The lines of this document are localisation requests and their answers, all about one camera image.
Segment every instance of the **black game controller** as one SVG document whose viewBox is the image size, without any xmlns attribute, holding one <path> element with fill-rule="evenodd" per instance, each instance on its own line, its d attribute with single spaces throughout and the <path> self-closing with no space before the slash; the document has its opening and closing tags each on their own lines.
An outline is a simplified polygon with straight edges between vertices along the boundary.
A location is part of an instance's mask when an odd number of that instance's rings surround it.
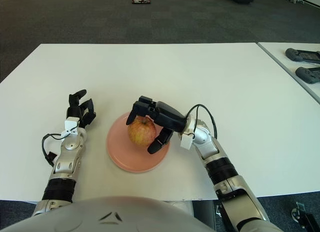
<svg viewBox="0 0 320 232">
<path fill-rule="evenodd" d="M 319 68 L 303 68 L 299 67 L 295 74 L 303 81 L 309 84 L 320 82 L 320 67 Z"/>
</svg>

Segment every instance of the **black plastic sleeve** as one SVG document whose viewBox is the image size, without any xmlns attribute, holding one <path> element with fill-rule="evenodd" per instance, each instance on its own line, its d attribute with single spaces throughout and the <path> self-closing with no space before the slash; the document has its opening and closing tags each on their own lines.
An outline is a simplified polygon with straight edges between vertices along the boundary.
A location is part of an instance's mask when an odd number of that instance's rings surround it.
<svg viewBox="0 0 320 232">
<path fill-rule="evenodd" d="M 48 182 L 42 200 L 56 199 L 72 202 L 76 182 L 72 179 L 54 178 Z"/>
<path fill-rule="evenodd" d="M 227 157 L 211 161 L 206 165 L 206 170 L 213 184 L 238 175 L 234 165 Z"/>
</svg>

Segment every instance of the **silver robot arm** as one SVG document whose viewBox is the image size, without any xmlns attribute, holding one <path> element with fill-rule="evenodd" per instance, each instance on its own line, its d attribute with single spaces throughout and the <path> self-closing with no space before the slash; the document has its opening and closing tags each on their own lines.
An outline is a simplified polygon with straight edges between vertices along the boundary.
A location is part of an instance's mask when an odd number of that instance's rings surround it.
<svg viewBox="0 0 320 232">
<path fill-rule="evenodd" d="M 42 151 L 53 169 L 42 200 L 37 203 L 33 216 L 72 203 L 80 161 L 87 139 L 85 127 L 91 124 L 96 117 L 92 99 L 79 104 L 80 99 L 86 93 L 86 90 L 81 90 L 69 95 L 69 107 L 66 112 L 67 119 L 64 122 L 64 131 L 58 134 L 61 137 L 53 137 L 57 134 L 47 134 L 42 139 Z M 61 153 L 55 163 L 53 163 L 53 160 L 56 154 L 52 152 L 47 154 L 44 149 L 44 141 L 49 136 L 62 141 Z"/>
<path fill-rule="evenodd" d="M 225 224 L 241 232 L 282 231 L 270 223 L 266 211 L 203 121 L 196 123 L 190 115 L 181 136 L 181 147 L 190 149 L 192 144 L 196 147 L 221 201 L 220 212 Z"/>
<path fill-rule="evenodd" d="M 87 133 L 84 128 L 78 128 L 79 118 L 68 117 L 64 124 L 65 131 L 61 137 L 67 137 L 61 143 L 60 156 L 54 163 L 48 185 L 33 216 L 72 203 Z"/>
</svg>

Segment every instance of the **white tabletop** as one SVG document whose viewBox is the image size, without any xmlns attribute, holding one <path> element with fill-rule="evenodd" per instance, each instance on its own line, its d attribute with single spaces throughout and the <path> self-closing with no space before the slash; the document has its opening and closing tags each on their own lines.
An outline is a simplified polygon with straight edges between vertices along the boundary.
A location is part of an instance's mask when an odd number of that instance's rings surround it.
<svg viewBox="0 0 320 232">
<path fill-rule="evenodd" d="M 216 198 L 197 153 L 180 148 L 176 134 L 152 171 L 126 172 L 110 160 L 108 130 L 140 95 L 182 113 L 205 104 L 257 196 L 320 190 L 320 105 L 258 45 L 40 45 L 0 84 L 0 199 L 42 198 L 52 168 L 41 139 L 64 129 L 68 95 L 80 89 L 97 117 L 87 127 L 74 200 Z M 202 110 L 200 118 L 211 126 Z M 49 145 L 59 151 L 59 142 Z"/>
<path fill-rule="evenodd" d="M 308 84 L 296 75 L 296 70 L 299 67 L 316 68 L 320 67 L 320 64 L 297 63 L 286 56 L 286 50 L 288 48 L 306 51 L 320 51 L 320 44 L 259 43 L 259 45 L 320 103 L 320 83 Z"/>
</svg>

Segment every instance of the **black cable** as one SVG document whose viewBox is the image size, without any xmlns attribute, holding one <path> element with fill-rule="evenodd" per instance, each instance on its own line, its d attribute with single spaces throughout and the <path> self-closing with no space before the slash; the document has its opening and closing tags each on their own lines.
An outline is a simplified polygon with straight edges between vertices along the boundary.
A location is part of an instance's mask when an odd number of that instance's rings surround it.
<svg viewBox="0 0 320 232">
<path fill-rule="evenodd" d="M 72 130 L 74 130 L 75 128 L 77 128 L 79 126 L 79 122 L 77 123 L 76 127 L 70 129 L 70 132 Z M 55 139 L 55 140 L 62 140 L 64 138 L 67 138 L 71 133 L 67 134 L 66 136 L 62 137 L 62 138 L 55 138 L 54 136 L 61 136 L 61 134 L 59 133 L 48 133 L 46 134 L 43 138 L 42 138 L 42 142 L 41 142 L 41 148 L 42 148 L 42 152 L 44 154 L 44 157 L 46 159 L 46 161 L 53 167 L 54 163 L 53 160 L 54 158 L 57 156 L 55 153 L 52 153 L 49 151 L 49 154 L 47 154 L 46 150 L 45 150 L 45 140 L 49 137 Z"/>
<path fill-rule="evenodd" d="M 209 116 L 210 116 L 210 119 L 211 119 L 211 122 L 212 122 L 212 125 L 213 125 L 213 136 L 214 136 L 215 139 L 217 139 L 218 133 L 217 133 L 217 126 L 216 126 L 215 119 L 214 119 L 214 117 L 212 116 L 212 114 L 211 114 L 211 112 L 209 111 L 209 109 L 208 109 L 205 105 L 203 105 L 203 104 L 196 104 L 196 105 L 194 105 L 194 106 L 187 112 L 187 114 L 186 114 L 186 116 L 185 116 L 186 118 L 188 118 L 189 115 L 190 115 L 190 113 L 192 112 L 192 110 L 196 108 L 196 119 L 195 119 L 195 125 L 194 125 L 194 129 L 193 129 L 193 136 L 195 136 L 195 131 L 196 131 L 196 128 L 197 128 L 198 109 L 199 109 L 199 107 L 204 108 L 204 109 L 208 112 L 208 114 L 209 114 Z"/>
</svg>

